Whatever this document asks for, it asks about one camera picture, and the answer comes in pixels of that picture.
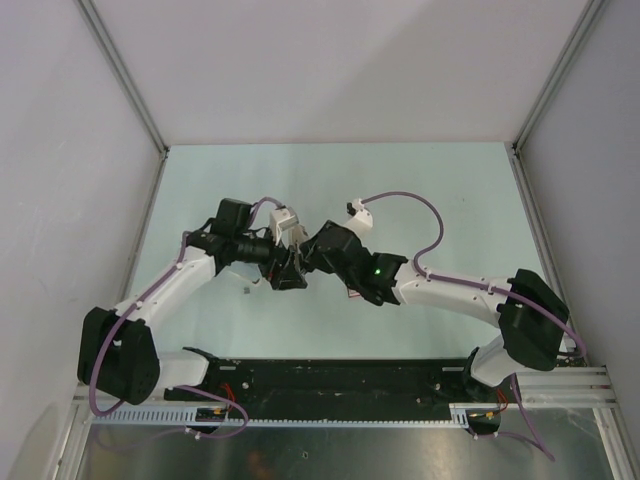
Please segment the light blue stapler cover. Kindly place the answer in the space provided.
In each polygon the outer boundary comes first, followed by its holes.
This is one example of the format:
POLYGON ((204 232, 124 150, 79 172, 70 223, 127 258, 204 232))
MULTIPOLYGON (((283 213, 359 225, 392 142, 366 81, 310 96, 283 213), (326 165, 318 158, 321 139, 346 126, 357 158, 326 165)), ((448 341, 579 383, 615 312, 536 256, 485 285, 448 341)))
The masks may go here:
POLYGON ((263 280, 262 273, 255 264, 236 263, 233 273, 252 285, 260 285, 263 280))

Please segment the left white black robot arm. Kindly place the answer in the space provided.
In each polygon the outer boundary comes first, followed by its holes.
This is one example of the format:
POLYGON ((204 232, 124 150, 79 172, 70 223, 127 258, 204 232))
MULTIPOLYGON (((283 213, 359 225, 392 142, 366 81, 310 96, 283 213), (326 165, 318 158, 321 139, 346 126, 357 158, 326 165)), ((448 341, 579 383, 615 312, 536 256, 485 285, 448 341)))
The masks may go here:
POLYGON ((303 288, 295 263, 296 248, 285 245, 285 232, 298 228, 293 209, 281 203, 259 236, 252 224, 260 206, 223 199, 214 217, 181 237, 177 258, 145 290, 109 309, 93 308, 84 318, 77 376, 89 388, 89 405, 98 416, 98 393, 118 404, 139 405, 158 389, 186 386, 197 398, 214 397, 221 376, 209 368, 212 357, 188 347, 161 352, 155 337, 197 290, 236 262, 256 265, 275 288, 303 288))

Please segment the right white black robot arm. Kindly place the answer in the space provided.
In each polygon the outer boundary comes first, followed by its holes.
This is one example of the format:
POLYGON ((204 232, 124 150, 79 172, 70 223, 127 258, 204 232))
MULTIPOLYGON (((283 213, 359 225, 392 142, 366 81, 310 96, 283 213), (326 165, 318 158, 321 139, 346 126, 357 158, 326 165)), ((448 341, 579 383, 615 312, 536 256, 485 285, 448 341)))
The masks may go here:
POLYGON ((376 306, 425 305, 498 329, 489 344, 472 351, 461 376, 462 391, 473 401, 486 400, 513 374, 556 366, 569 309, 531 270, 482 280, 417 269, 404 256, 370 252, 355 232, 331 221, 300 252, 306 270, 336 275, 376 306))

